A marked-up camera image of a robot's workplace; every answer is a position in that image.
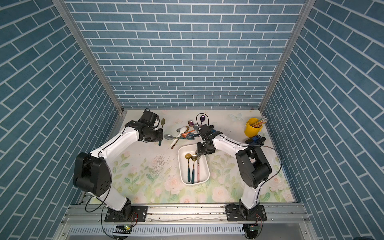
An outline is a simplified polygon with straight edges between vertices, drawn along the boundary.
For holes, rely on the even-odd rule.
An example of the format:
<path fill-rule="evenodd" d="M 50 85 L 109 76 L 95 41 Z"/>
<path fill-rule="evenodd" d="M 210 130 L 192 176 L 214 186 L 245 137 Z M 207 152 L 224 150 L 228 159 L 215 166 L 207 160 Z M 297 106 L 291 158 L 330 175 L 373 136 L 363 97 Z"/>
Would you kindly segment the gold spoon green handle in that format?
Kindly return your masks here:
<path fill-rule="evenodd" d="M 195 163 L 197 161 L 198 155 L 192 154 L 192 161 L 193 161 L 193 170 L 192 170 L 192 176 L 191 176 L 191 183 L 195 183 Z"/>
<path fill-rule="evenodd" d="M 160 124 L 161 124 L 161 128 L 159 129 L 160 133 L 161 133 L 161 139 L 159 140 L 159 143 L 158 143 L 158 146 L 161 146 L 162 145 L 162 140 L 164 138 L 164 125 L 166 123 L 166 119 L 161 119 L 160 121 Z"/>
<path fill-rule="evenodd" d="M 185 155 L 185 158 L 188 161 L 188 175 L 187 175 L 187 178 L 188 178 L 188 182 L 189 183 L 191 182 L 191 170 L 190 170 L 190 159 L 191 159 L 191 157 L 192 157 L 192 155 L 189 154 L 189 153 Z"/>

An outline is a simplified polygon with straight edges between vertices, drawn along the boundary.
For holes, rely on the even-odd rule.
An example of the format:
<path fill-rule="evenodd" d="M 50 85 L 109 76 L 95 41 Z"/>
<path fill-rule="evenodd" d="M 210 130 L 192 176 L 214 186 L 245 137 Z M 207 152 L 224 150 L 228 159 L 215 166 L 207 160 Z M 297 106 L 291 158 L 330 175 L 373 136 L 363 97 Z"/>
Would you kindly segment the white plastic storage box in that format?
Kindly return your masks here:
<path fill-rule="evenodd" d="M 182 183 L 196 186 L 206 183 L 210 178 L 210 170 L 205 155 L 187 159 L 186 155 L 197 155 L 197 145 L 183 146 L 178 150 L 179 169 Z"/>

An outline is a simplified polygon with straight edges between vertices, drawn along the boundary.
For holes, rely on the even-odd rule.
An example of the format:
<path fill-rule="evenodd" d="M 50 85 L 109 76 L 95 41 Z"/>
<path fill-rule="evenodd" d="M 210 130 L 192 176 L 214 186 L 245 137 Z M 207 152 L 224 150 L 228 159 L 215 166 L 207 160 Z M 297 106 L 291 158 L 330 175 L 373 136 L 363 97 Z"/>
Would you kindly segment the steel spoon pink handle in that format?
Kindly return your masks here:
<path fill-rule="evenodd" d="M 197 165 L 197 182 L 199 183 L 200 182 L 200 155 L 199 154 L 198 154 L 197 162 L 198 162 L 198 165 Z"/>

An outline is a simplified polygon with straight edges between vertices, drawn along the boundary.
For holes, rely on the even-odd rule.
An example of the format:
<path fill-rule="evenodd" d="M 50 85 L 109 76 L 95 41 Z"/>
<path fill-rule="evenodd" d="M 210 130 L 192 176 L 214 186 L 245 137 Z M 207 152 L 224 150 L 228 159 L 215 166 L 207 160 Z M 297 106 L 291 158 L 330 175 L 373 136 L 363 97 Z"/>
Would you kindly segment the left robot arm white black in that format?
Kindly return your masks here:
<path fill-rule="evenodd" d="M 74 186 L 93 194 L 113 211 L 126 210 L 129 199 L 113 187 L 114 162 L 135 142 L 161 141 L 163 130 L 158 129 L 159 124 L 159 118 L 130 121 L 125 124 L 123 130 L 101 147 L 90 153 L 79 153 L 75 160 Z"/>

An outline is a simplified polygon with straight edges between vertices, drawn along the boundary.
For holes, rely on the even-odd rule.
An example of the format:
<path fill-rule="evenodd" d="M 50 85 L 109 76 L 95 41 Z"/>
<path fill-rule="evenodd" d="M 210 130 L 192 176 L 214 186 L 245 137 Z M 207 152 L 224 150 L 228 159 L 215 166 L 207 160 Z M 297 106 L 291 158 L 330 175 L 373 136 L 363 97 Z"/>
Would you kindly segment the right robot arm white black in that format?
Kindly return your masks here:
<path fill-rule="evenodd" d="M 198 155 L 209 155 L 219 150 L 236 159 L 241 178 L 245 183 L 240 202 L 247 210 L 256 207 L 260 202 L 262 185 L 272 173 L 272 167 L 261 149 L 263 145 L 242 144 L 206 125 L 198 128 L 198 133 L 201 137 L 201 142 L 197 143 Z"/>

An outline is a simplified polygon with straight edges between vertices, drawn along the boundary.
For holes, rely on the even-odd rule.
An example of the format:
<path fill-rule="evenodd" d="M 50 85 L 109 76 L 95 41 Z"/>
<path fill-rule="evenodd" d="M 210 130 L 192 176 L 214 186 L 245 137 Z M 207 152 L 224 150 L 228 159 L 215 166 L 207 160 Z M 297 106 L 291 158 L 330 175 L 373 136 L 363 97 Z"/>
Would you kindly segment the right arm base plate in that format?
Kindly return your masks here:
<path fill-rule="evenodd" d="M 228 222 L 259 222 L 267 220 L 266 210 L 263 205 L 256 205 L 248 210 L 241 205 L 228 204 L 225 206 L 225 212 Z"/>

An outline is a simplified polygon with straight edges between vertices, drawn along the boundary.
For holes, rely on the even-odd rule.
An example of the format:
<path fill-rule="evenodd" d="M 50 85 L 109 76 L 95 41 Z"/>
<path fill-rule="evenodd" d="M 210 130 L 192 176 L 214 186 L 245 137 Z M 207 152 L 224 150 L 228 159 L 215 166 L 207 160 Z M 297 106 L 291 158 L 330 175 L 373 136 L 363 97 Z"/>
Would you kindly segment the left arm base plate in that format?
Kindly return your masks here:
<path fill-rule="evenodd" d="M 148 206 L 124 206 L 121 211 L 108 209 L 105 217 L 106 223 L 141 223 L 145 222 Z"/>

